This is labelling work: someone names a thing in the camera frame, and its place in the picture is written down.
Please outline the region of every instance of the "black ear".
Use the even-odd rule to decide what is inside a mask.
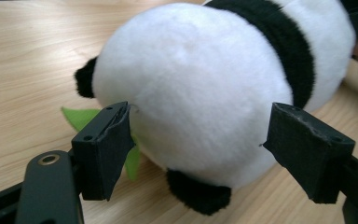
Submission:
[[[231,188],[200,183],[173,170],[167,171],[167,180],[173,195],[203,215],[211,216],[229,204]]]
[[[97,57],[90,59],[84,67],[75,72],[77,92],[83,97],[94,98],[94,92],[92,91],[92,75],[94,73],[96,62]]]

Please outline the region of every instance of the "panda body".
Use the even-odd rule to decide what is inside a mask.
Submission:
[[[336,0],[273,4],[280,10],[271,13],[293,20],[309,44],[314,79],[303,107],[311,111],[344,77],[354,43],[351,24]],[[289,66],[301,71],[296,61]],[[302,73],[295,75],[302,84]],[[101,105],[130,103],[131,133],[153,162],[229,188],[249,184],[274,164],[261,144],[271,104],[293,104],[293,85],[257,26],[227,10],[186,3],[147,10],[117,29],[92,78]]]

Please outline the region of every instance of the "wooden table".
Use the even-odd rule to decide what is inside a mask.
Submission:
[[[22,181],[32,157],[71,148],[76,132],[61,106],[99,107],[76,94],[74,71],[131,16],[169,2],[0,2],[0,190]],[[357,76],[357,64],[351,73]],[[314,115],[357,141],[358,157],[358,92],[349,86]],[[314,204],[280,165],[235,190],[231,205],[212,217],[177,202],[148,159],[140,170],[135,182],[120,178],[110,202],[83,202],[86,223],[343,223],[343,195],[337,204]]]

